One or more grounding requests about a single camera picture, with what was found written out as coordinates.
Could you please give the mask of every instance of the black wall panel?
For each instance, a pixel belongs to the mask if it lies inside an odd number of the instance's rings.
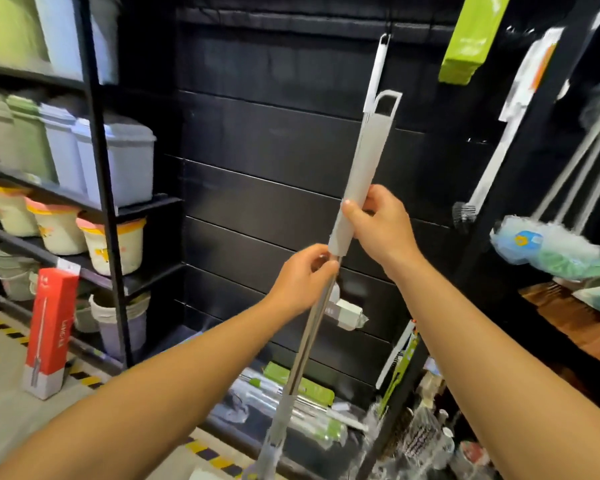
[[[227,320],[255,305],[264,293],[195,267],[187,268],[185,302],[189,306]],[[300,315],[277,332],[272,341],[297,351],[307,313]],[[368,384],[375,383],[391,344],[364,332],[346,331],[325,317],[311,350],[311,358]]]
[[[270,290],[280,268],[292,254],[279,246],[191,217],[185,219],[184,242],[188,264],[261,293]],[[370,318],[362,330],[389,342],[398,338],[408,312],[394,284],[348,269],[340,271],[338,284],[341,297],[361,306]]]
[[[184,158],[342,197],[359,122],[217,96],[180,98]],[[492,152],[490,144],[394,129],[374,181],[412,217],[451,225],[451,206],[469,199]]]
[[[272,242],[294,251],[328,242],[339,199],[275,184],[195,162],[184,162],[185,211],[188,216]],[[425,256],[444,271],[448,229],[413,221]],[[387,280],[382,268],[357,241],[344,267]]]
[[[193,330],[206,331],[222,323],[222,320],[190,306],[185,306],[184,313],[184,325]],[[295,357],[296,353],[293,350],[275,342],[269,342],[257,355],[257,359],[262,363],[276,362],[288,369],[293,366]],[[306,364],[304,377],[333,389],[339,398],[351,401],[365,409],[376,395],[375,387],[312,359],[309,359]]]
[[[359,120],[375,41],[183,23],[178,87]],[[524,50],[489,55],[468,86],[438,83],[444,47],[390,47],[381,89],[403,92],[398,128],[496,143]]]

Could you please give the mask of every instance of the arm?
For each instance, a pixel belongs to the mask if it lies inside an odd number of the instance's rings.
[[[600,480],[600,409],[491,322],[422,256],[402,203],[343,205],[398,286],[451,393],[507,480]]]
[[[318,299],[338,263],[312,273],[327,246],[292,256],[257,305],[112,379],[34,434],[0,480],[140,479],[191,434],[240,372]]]

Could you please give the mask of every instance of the black shelf post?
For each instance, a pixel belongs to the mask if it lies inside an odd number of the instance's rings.
[[[105,237],[109,254],[111,284],[118,316],[118,334],[120,350],[124,351],[124,366],[131,367],[134,357],[131,351],[129,324],[127,320],[127,298],[122,282],[122,266],[120,263],[120,243],[118,242],[118,227],[116,225],[116,208],[111,188],[111,172],[109,168],[109,153],[104,133],[104,115],[102,106],[102,87],[98,79],[98,65],[93,46],[93,30],[91,27],[91,8],[89,0],[74,0],[75,24],[78,31],[80,59],[82,60],[82,76],[84,89],[89,105],[91,120],[91,140],[96,163],[96,174],[100,190],[100,204],[104,215]]]
[[[452,279],[453,284],[462,290],[484,252],[489,233],[502,217],[511,191],[518,181],[520,172],[525,167],[531,152],[540,141],[564,82],[571,76],[580,59],[588,38],[592,23],[600,10],[600,0],[577,0],[565,20],[565,30],[555,52],[547,66],[544,77],[536,91],[527,115],[520,126],[518,135],[513,141],[506,160],[493,183],[484,207],[475,225],[463,256],[456,267]],[[423,340],[418,343],[402,382],[398,384],[390,398],[389,409],[384,423],[371,450],[365,457],[356,475],[356,480],[365,480],[384,451],[392,433],[392,427],[400,413],[413,402],[416,381],[424,366],[429,352]]]

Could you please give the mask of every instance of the hand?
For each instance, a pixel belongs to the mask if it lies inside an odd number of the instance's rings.
[[[364,210],[373,211],[370,216]],[[395,281],[401,267],[425,261],[411,229],[404,205],[382,185],[371,185],[362,209],[350,200],[342,212],[355,229],[355,237],[367,254]]]
[[[328,257],[326,244],[314,244],[298,251],[284,263],[264,301],[284,311],[289,319],[311,308],[329,279],[338,272],[337,261],[324,262]]]

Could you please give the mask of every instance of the black display wall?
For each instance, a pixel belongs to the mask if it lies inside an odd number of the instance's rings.
[[[125,90],[110,104],[153,129],[156,186],[182,192],[185,325],[251,306],[294,251],[328,240],[389,25],[381,89],[404,95],[376,182],[404,201],[424,254],[449,274],[461,244],[451,206],[500,138],[526,48],[572,1],[512,0],[487,63],[459,87],[437,78],[463,0],[123,0]],[[409,314],[357,243],[343,266],[342,297],[369,322],[350,332],[326,319],[307,376],[365,406]],[[263,357],[290,367],[305,318]]]

